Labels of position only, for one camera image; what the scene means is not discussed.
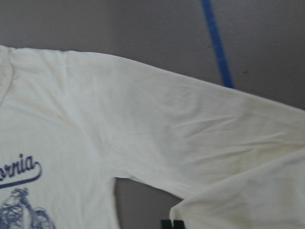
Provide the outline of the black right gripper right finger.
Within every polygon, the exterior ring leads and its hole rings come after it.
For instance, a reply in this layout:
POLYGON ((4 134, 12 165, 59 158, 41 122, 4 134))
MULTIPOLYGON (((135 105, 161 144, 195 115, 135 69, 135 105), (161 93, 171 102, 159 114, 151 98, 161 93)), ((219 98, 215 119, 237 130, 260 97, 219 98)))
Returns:
POLYGON ((173 229, 185 229, 185 224, 183 220, 174 220, 173 229))

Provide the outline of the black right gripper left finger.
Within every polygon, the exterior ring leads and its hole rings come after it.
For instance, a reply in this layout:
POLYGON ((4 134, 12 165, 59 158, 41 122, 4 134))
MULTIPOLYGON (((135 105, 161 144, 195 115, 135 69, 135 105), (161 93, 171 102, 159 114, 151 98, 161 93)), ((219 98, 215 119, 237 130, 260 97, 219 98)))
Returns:
POLYGON ((172 229, 171 220, 161 220, 161 229, 172 229))

